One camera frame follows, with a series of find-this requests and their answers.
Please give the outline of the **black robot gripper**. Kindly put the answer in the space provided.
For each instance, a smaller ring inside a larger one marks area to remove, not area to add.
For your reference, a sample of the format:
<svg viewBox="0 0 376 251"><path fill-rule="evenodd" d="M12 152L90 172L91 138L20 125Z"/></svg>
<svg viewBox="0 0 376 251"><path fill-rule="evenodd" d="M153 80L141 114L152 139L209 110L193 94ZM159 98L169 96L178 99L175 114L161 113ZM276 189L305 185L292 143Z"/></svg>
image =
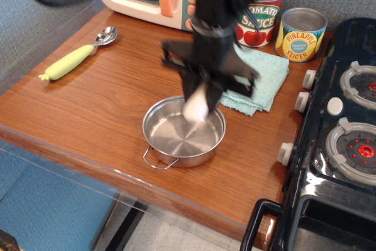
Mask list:
<svg viewBox="0 0 376 251"><path fill-rule="evenodd" d="M251 97L259 73L248 66L234 50L236 22L226 27L212 26L192 19L193 40L163 41L164 66L176 70L187 101L203 83L207 84L206 101L213 112L228 90Z"/></svg>

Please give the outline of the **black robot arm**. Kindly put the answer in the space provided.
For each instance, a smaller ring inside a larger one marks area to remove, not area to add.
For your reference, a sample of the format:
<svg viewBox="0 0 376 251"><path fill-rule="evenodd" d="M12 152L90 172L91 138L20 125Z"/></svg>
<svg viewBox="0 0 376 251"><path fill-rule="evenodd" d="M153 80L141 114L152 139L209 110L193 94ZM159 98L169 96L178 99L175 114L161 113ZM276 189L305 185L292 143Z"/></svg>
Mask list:
<svg viewBox="0 0 376 251"><path fill-rule="evenodd" d="M178 71L183 86L185 117L206 117L228 90L250 97L259 73L234 50L237 18L254 0L196 0L193 42L163 41L164 66Z"/></svg>

